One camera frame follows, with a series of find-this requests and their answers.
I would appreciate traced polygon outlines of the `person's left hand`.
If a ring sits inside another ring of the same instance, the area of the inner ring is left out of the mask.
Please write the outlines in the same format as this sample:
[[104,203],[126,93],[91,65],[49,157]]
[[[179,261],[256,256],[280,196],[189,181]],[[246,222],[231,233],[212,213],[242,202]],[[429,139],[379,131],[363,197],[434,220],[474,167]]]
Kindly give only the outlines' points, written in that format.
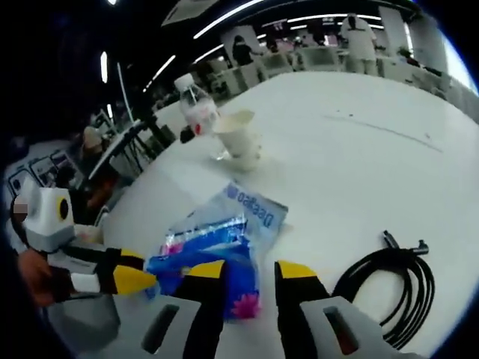
[[48,307],[65,301],[75,292],[69,275],[63,269],[54,269],[46,258],[28,249],[17,257],[19,272],[38,307]]

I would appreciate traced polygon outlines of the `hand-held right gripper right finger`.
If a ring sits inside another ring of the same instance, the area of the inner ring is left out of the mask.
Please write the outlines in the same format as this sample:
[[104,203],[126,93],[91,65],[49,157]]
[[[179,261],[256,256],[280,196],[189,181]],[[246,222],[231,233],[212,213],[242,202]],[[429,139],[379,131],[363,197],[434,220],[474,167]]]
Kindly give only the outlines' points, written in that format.
[[332,297],[305,265],[275,262],[278,330],[286,358],[399,358],[379,324]]

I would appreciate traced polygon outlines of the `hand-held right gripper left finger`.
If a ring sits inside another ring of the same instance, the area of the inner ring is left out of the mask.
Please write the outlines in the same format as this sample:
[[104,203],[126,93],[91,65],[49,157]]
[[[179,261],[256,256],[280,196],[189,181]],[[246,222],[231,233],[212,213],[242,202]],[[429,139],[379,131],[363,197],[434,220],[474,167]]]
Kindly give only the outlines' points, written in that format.
[[214,358],[223,329],[226,262],[194,266],[172,296],[121,312],[113,358]]

